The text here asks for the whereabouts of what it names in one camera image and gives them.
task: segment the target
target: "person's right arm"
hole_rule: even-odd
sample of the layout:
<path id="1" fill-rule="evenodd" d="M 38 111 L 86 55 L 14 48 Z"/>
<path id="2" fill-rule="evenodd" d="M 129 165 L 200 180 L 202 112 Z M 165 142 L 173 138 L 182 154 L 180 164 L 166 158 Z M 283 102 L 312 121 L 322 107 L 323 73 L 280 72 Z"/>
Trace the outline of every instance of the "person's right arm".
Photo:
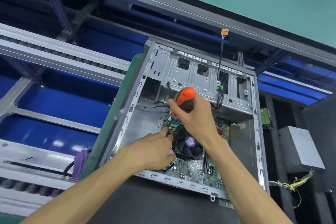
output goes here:
<path id="1" fill-rule="evenodd" d="M 181 110 L 172 99 L 168 99 L 168 104 L 187 131 L 215 162 L 234 209 L 243 224 L 292 223 L 247 171 L 228 142 L 218 135 L 207 100 L 196 94 L 194 109 L 190 113 Z"/>

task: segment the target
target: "cooling fan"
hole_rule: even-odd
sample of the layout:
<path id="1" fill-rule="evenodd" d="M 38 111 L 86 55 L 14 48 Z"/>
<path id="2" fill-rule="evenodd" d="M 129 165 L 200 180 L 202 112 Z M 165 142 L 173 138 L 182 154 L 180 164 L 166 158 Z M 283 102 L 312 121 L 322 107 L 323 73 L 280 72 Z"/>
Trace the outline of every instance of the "cooling fan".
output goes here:
<path id="1" fill-rule="evenodd" d="M 203 147 L 180 125 L 176 128 L 173 140 L 176 156 L 199 160 L 203 158 Z"/>

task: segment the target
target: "motherboard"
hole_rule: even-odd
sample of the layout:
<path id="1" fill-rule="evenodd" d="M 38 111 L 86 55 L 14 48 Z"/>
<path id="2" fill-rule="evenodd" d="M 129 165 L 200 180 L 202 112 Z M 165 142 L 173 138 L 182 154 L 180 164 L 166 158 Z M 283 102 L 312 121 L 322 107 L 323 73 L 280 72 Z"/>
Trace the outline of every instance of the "motherboard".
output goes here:
<path id="1" fill-rule="evenodd" d="M 215 124 L 218 134 L 223 139 L 227 140 L 230 145 L 230 126 L 225 124 L 224 121 L 216 119 Z M 168 127 L 169 131 L 175 133 L 176 129 L 183 124 L 180 120 L 169 117 L 163 125 Z M 165 173 L 166 175 L 186 181 L 192 181 L 212 188 L 225 190 L 221 175 L 217 171 L 215 163 L 204 150 L 199 159 L 189 159 L 177 155 L 175 165 L 165 171 Z"/>

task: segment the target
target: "screwdriver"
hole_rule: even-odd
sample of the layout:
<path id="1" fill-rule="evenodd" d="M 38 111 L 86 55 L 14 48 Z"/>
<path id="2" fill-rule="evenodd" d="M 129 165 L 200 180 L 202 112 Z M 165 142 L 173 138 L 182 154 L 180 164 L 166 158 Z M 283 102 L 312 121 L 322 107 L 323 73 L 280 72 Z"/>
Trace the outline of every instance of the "screwdriver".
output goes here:
<path id="1" fill-rule="evenodd" d="M 194 108 L 195 90 L 192 87 L 186 87 L 178 92 L 175 102 L 185 112 L 190 113 Z M 166 122 L 173 114 L 170 110 L 169 115 L 165 118 Z"/>

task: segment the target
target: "human hand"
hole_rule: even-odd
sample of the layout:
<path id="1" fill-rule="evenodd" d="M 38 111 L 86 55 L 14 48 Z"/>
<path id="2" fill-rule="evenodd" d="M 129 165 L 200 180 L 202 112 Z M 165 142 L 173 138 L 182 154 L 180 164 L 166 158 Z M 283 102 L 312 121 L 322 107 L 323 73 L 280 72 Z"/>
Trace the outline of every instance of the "human hand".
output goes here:
<path id="1" fill-rule="evenodd" d="M 176 158 L 175 154 L 168 154 L 173 141 L 173 132 L 166 137 L 167 132 L 168 128 L 163 127 L 161 132 L 148 134 L 121 148 L 118 153 L 127 156 L 126 159 L 135 165 L 135 172 L 166 168 Z"/>
<path id="2" fill-rule="evenodd" d="M 210 103 L 199 94 L 195 94 L 194 109 L 190 113 L 183 111 L 173 99 L 168 99 L 167 102 L 174 113 L 172 117 L 179 118 L 186 130 L 204 148 L 207 148 L 214 139 L 218 138 Z"/>

